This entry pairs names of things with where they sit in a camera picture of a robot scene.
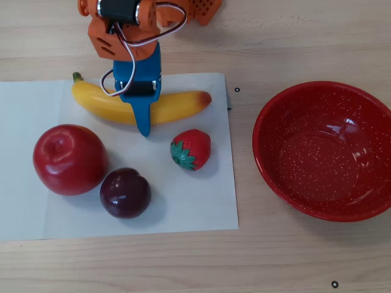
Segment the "blue gripper with motor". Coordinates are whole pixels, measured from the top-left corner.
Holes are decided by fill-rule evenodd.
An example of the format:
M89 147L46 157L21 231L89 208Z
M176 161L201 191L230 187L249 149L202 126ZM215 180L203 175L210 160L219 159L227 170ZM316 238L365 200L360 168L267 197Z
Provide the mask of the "blue gripper with motor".
M113 75L115 89L121 90L126 86L133 71L133 63L114 61ZM150 134L152 104L159 100L161 93L161 50L157 44L153 54L136 61L134 78L129 89L120 95L124 103L131 105L139 132L147 137Z

